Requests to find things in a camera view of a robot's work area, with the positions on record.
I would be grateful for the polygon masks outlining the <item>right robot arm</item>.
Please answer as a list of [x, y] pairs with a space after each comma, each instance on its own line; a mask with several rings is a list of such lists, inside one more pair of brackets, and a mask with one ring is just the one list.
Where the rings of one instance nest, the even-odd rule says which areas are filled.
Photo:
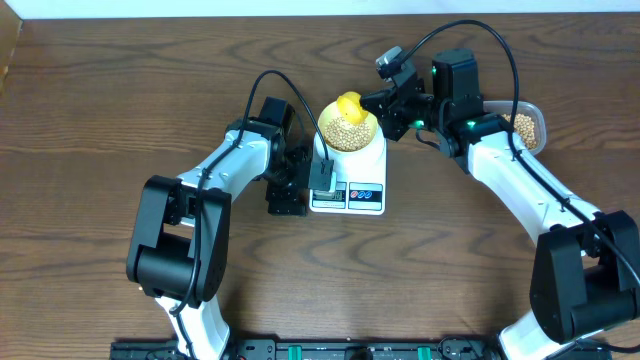
[[432, 93], [400, 47], [376, 61], [390, 87], [361, 98], [384, 136], [437, 135], [438, 149], [486, 185], [535, 244], [530, 311], [503, 329], [504, 359], [549, 359], [592, 347], [593, 335], [639, 316], [639, 234], [625, 212], [582, 200], [526, 149], [511, 124], [484, 107], [469, 49], [432, 60]]

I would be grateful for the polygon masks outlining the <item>white digital kitchen scale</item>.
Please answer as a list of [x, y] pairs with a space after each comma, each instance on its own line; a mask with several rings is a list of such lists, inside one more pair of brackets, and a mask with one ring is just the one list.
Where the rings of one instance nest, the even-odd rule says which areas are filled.
[[376, 123], [368, 123], [371, 141], [357, 151], [327, 146], [334, 161], [333, 192], [309, 191], [309, 207], [317, 213], [382, 215], [386, 206], [387, 142]]

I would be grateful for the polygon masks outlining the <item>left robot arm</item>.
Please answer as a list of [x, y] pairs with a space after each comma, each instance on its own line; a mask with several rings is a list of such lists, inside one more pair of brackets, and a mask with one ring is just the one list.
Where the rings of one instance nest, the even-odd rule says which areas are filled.
[[126, 262], [170, 318], [177, 349], [190, 359], [220, 359], [231, 338], [217, 299], [227, 265], [232, 203], [254, 180], [267, 182], [272, 215], [303, 216], [301, 191], [310, 165], [306, 146], [289, 148], [295, 118], [269, 97], [258, 116], [228, 126], [221, 145], [176, 178], [154, 175], [142, 190]]

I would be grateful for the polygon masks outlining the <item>yellow measuring scoop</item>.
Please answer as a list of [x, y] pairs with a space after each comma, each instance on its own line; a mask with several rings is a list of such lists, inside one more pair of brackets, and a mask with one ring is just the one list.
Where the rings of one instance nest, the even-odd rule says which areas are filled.
[[340, 95], [336, 105], [341, 116], [350, 124], [356, 126], [363, 123], [368, 112], [360, 104], [361, 95], [354, 91], [348, 91]]

